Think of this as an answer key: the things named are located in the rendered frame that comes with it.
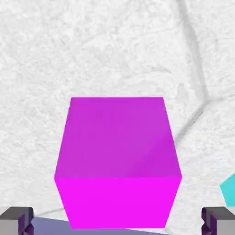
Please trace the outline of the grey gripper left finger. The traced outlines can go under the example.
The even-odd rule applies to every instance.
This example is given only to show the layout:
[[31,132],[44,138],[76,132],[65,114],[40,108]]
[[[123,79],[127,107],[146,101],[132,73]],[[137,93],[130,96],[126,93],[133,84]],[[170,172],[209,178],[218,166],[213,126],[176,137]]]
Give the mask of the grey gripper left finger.
[[0,215],[0,235],[34,235],[32,207],[9,207]]

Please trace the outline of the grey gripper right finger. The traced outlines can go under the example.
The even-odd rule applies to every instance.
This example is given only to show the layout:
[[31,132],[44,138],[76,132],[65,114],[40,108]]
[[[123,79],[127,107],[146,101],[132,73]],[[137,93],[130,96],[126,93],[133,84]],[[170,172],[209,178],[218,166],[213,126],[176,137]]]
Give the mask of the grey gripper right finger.
[[201,235],[235,235],[235,215],[225,207],[203,207]]

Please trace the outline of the small cyan cube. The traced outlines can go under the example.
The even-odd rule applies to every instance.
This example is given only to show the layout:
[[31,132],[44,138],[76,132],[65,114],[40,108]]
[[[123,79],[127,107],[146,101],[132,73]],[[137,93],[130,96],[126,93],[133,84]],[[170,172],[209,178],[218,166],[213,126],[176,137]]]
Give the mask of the small cyan cube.
[[226,206],[235,207],[235,173],[228,177],[221,185]]

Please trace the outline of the small magenta cube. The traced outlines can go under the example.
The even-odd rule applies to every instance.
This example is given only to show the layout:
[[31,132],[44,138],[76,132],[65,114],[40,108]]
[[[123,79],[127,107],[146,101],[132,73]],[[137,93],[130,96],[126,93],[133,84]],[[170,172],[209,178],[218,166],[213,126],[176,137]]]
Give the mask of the small magenta cube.
[[158,229],[182,175],[162,97],[74,97],[55,172],[72,229]]

